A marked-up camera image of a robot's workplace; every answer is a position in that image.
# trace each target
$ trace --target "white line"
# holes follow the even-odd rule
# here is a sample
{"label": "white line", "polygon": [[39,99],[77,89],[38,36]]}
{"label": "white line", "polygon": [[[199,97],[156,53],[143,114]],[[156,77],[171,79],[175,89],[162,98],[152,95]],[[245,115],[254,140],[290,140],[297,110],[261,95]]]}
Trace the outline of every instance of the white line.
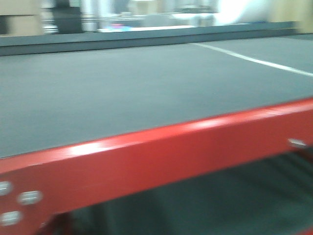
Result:
{"label": "white line", "polygon": [[219,51],[219,52],[225,53],[227,55],[231,55],[231,56],[243,59],[243,60],[248,60],[248,61],[251,61],[251,62],[254,62],[254,63],[261,64],[261,65],[266,65],[266,66],[270,66],[270,67],[273,67],[273,68],[276,68],[276,69],[285,70],[285,71],[289,71],[289,72],[294,72],[294,73],[305,75],[305,76],[308,76],[308,77],[313,77],[313,73],[311,73],[311,72],[298,70],[298,69],[295,69],[295,68],[292,68],[292,67],[279,65],[279,64],[272,63],[272,62],[268,62],[268,61],[254,59],[254,58],[251,58],[251,57],[248,57],[248,56],[245,56],[245,55],[241,55],[241,54],[235,53],[235,52],[230,51],[230,50],[225,50],[225,49],[222,49],[222,48],[219,48],[219,47],[214,47],[214,46],[205,45],[205,44],[201,44],[201,43],[190,43],[190,44],[195,45],[195,46],[199,46],[199,47],[209,48],[211,50]]}

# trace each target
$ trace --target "industrial table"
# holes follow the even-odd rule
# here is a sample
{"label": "industrial table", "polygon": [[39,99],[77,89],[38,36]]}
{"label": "industrial table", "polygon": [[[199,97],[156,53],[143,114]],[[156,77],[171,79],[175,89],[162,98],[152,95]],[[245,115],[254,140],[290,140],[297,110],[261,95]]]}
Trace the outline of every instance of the industrial table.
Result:
{"label": "industrial table", "polygon": [[[28,152],[311,97],[311,38],[0,57],[0,165]],[[286,153],[72,217],[88,234],[292,235],[313,225],[312,179],[311,163]]]}

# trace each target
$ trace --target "red frame crossbar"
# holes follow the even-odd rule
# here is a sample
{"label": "red frame crossbar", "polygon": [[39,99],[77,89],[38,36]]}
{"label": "red frame crossbar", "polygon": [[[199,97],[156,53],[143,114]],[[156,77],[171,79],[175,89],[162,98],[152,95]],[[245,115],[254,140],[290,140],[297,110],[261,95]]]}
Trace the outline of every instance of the red frame crossbar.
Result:
{"label": "red frame crossbar", "polygon": [[[135,132],[0,160],[0,215],[22,220],[3,235],[33,235],[56,214],[313,144],[313,98]],[[43,199],[22,206],[20,193]]]}

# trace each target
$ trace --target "bolt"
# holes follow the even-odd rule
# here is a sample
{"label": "bolt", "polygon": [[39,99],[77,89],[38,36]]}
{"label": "bolt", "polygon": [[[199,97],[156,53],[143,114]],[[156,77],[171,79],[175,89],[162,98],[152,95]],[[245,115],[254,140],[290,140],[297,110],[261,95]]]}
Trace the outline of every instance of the bolt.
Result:
{"label": "bolt", "polygon": [[302,140],[289,139],[290,145],[295,148],[307,148],[307,145]]}
{"label": "bolt", "polygon": [[40,191],[23,192],[18,196],[18,202],[23,205],[32,205],[40,202],[43,194]]}
{"label": "bolt", "polygon": [[15,225],[18,222],[20,222],[20,220],[22,219],[22,213],[20,213],[19,211],[12,211],[12,212],[7,212],[7,213],[3,213],[0,216],[0,222],[2,224],[2,226],[11,226],[11,225]]}
{"label": "bolt", "polygon": [[8,181],[0,182],[0,196],[5,196],[12,191],[12,184]]}

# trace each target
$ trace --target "gray table surface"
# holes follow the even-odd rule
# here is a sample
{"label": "gray table surface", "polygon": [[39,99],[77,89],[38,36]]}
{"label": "gray table surface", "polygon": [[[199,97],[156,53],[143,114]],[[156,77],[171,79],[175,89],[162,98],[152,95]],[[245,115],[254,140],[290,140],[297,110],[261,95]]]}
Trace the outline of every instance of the gray table surface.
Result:
{"label": "gray table surface", "polygon": [[[204,43],[313,72],[313,43]],[[192,44],[0,57],[0,157],[313,95],[313,78]]]}

